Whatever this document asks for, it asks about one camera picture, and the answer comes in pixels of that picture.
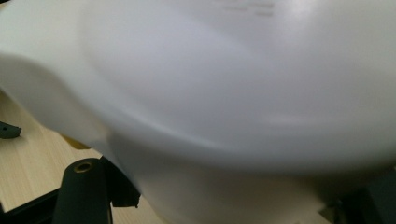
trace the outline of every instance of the white bowl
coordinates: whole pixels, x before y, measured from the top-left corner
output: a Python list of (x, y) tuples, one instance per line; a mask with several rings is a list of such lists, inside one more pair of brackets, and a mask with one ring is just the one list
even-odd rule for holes
[(396, 161), (394, 8), (13, 0), (0, 87), (169, 223), (291, 223)]

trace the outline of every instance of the black metal bracket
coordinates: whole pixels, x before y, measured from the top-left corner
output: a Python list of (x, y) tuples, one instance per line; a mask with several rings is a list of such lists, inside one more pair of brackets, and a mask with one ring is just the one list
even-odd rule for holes
[(9, 139), (20, 136), (22, 129), (0, 121), (0, 138)]
[(140, 193), (128, 178), (105, 158), (69, 165), (59, 189), (4, 212), (1, 224), (110, 224), (110, 203), (137, 207)]

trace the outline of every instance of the black plastic part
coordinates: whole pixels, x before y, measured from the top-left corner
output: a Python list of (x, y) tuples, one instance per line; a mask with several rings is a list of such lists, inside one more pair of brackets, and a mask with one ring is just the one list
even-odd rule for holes
[(384, 175), (345, 197), (342, 208), (347, 224), (395, 224), (396, 172)]
[(6, 213), (0, 206), (0, 223), (50, 224), (57, 196), (58, 190), (56, 189)]
[(137, 208), (139, 204), (139, 191), (129, 181), (125, 174), (105, 157), (100, 159), (106, 171), (106, 182), (109, 198), (114, 207)]
[(22, 128), (0, 121), (0, 138), (9, 139), (20, 136)]
[(137, 207), (140, 193), (106, 158), (69, 165), (59, 189), (4, 212), (0, 224), (111, 224), (115, 207)]
[(74, 162), (64, 171), (52, 224), (112, 223), (105, 169), (98, 159)]

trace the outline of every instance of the wooden table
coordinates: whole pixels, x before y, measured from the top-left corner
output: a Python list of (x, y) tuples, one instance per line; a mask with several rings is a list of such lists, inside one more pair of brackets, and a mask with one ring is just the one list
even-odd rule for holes
[[(20, 137), (0, 139), (0, 202), (6, 211), (59, 188), (70, 163), (101, 156), (71, 148), (1, 93), (0, 120), (22, 128)], [(113, 208), (113, 217), (115, 224), (163, 224), (144, 198), (138, 209)]]

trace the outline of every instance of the screw hole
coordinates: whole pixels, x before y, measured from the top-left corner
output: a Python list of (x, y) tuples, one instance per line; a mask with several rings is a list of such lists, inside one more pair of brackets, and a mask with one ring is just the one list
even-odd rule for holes
[(76, 173), (85, 173), (92, 169), (92, 163), (85, 161), (75, 166), (74, 171)]

